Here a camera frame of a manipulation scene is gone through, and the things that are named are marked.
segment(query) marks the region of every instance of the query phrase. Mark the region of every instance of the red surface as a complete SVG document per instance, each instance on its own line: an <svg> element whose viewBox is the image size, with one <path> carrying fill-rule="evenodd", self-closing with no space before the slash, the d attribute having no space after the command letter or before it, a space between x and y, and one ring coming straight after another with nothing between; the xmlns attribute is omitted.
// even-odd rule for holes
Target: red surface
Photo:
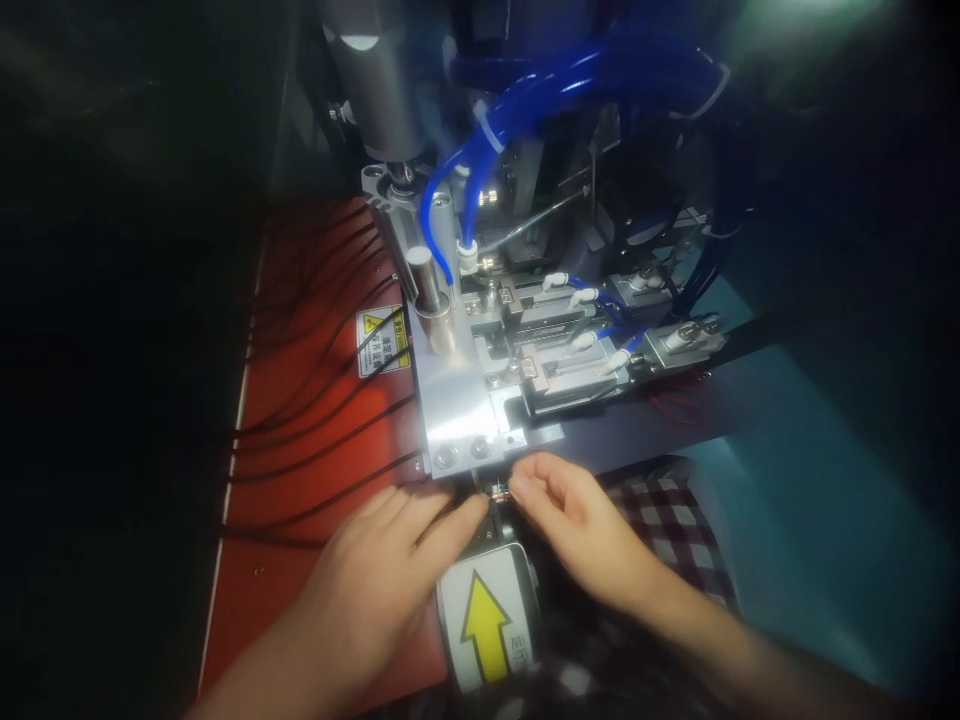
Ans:
<svg viewBox="0 0 960 720"><path fill-rule="evenodd" d="M349 209L355 210L362 205L362 201L355 200ZM315 228L328 225L345 214L342 207L329 214L320 211L301 212L296 217L273 224L266 241L261 271L261 288L269 291L262 299L265 306L283 302L298 286L300 280L296 273L289 273L286 279L277 280L292 259L297 259L296 268L309 266L310 263L305 263L304 258L309 259L313 249L318 253L328 252L343 238L370 222L369 215L364 212L326 236L317 236ZM356 267L356 260L347 261L374 235L375 230L368 231L362 238L351 241L329 261L321 271L321 277L327 281L318 283L320 289L301 303L284 334L297 335L322 318L319 326L303 340L269 352L250 364L241 409L244 427L250 427L270 415L308 376L311 377L310 385L302 395L309 398L331 374L336 373L347 357L355 354L356 323L351 321L339 333L330 356L322 366L319 369L314 367L337 324L381 279L393 273L388 254L382 252L366 262L349 289L339 297L332 297L336 286ZM380 247L382 245L377 241L364 252L363 257L369 257ZM400 299L399 286L391 283L365 308L396 304ZM282 321L274 322L273 326L276 328L282 324ZM269 337L270 325L269 319L260 323L255 337ZM339 379L316 407L284 428L244 439L241 447L282 437L309 425L334 408L358 382L354 364L351 372ZM233 475L242 477L268 472L295 463L412 393L413 377L409 368L384 373L324 427L275 449L237 455ZM294 515L331 497L396 458L416 450L420 443L418 425L416 405L410 402L301 470L267 482L231 486L226 522L238 527L266 523ZM402 483L418 477L414 461L411 460L383 474L326 511L279 530L276 534L325 540L349 513L379 489L390 483ZM281 548L238 539L223 540L200 679L201 693L211 687L244 648L290 605L319 553L319 550ZM447 669L435 609L432 613L432 619L424 623L422 630L412 638L374 690L365 697L364 707L382 704L446 678Z"/></svg>

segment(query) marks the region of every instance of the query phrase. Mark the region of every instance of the yellow warning sticker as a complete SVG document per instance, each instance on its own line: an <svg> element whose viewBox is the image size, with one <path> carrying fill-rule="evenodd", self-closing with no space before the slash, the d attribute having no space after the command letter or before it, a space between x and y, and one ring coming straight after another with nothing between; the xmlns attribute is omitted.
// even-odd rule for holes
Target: yellow warning sticker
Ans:
<svg viewBox="0 0 960 720"><path fill-rule="evenodd" d="M360 377L368 377L380 370L390 358L395 359L380 370L381 373L410 367L409 353L396 357L407 349L407 330L400 308L400 305L388 305L357 313L357 364Z"/></svg>

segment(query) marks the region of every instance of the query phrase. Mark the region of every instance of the left hand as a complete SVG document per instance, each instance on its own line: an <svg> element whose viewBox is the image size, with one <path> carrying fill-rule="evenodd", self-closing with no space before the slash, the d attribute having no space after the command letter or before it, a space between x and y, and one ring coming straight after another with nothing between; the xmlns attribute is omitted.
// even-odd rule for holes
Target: left hand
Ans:
<svg viewBox="0 0 960 720"><path fill-rule="evenodd" d="M489 499L474 495L437 520L452 498L437 483L385 488L337 530L314 567L291 613L332 656L322 672L341 697L383 672L487 513Z"/></svg>

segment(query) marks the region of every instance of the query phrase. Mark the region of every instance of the white label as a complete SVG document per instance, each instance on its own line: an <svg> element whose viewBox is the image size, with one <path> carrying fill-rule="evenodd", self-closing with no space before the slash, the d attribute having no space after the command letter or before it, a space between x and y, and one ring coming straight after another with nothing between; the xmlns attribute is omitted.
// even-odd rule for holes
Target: white label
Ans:
<svg viewBox="0 0 960 720"><path fill-rule="evenodd" d="M533 664L530 626L511 546L457 563L437 591L461 692Z"/></svg>
<svg viewBox="0 0 960 720"><path fill-rule="evenodd" d="M392 322L382 324L383 320L390 316L390 313L399 309L399 305L388 305L384 308L374 308L357 313L358 348L376 330L373 339L357 355L360 377L372 375L383 365L384 360L407 347L407 330L403 326L403 313L397 315ZM405 367L410 367L410 353L397 358L381 372L393 372Z"/></svg>

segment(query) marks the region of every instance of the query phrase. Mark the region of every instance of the finger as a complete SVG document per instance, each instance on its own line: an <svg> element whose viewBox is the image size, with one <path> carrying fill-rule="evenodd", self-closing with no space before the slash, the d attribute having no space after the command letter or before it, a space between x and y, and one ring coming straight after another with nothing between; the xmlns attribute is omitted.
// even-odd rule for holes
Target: finger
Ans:
<svg viewBox="0 0 960 720"><path fill-rule="evenodd" d="M397 488L397 491L387 498L383 505L370 516L370 522L378 527L386 527L389 525L422 484L423 483L410 483L409 485L404 485L402 488Z"/></svg>
<svg viewBox="0 0 960 720"><path fill-rule="evenodd" d="M554 504L537 478L523 474L514 475L510 478L510 494L554 549L559 550L576 530L576 526L564 515L563 510Z"/></svg>
<svg viewBox="0 0 960 720"><path fill-rule="evenodd" d="M413 545L452 501L448 483L421 483L390 522L390 532L399 536L398 542Z"/></svg>
<svg viewBox="0 0 960 720"><path fill-rule="evenodd" d="M473 538L487 516L490 498L471 495L437 523L414 553L414 566L423 582L437 583Z"/></svg>
<svg viewBox="0 0 960 720"><path fill-rule="evenodd" d="M370 517L377 512L377 510L382 508L383 504L396 493L397 487L395 485L388 485L387 487L383 488L371 496L369 500L359 507L357 510L357 517Z"/></svg>
<svg viewBox="0 0 960 720"><path fill-rule="evenodd" d="M513 474L543 480L548 494L559 501L567 514L582 513L589 507L596 507L606 497L593 475L579 465L550 453L528 455L513 466ZM577 499L577 503L568 502L571 496Z"/></svg>

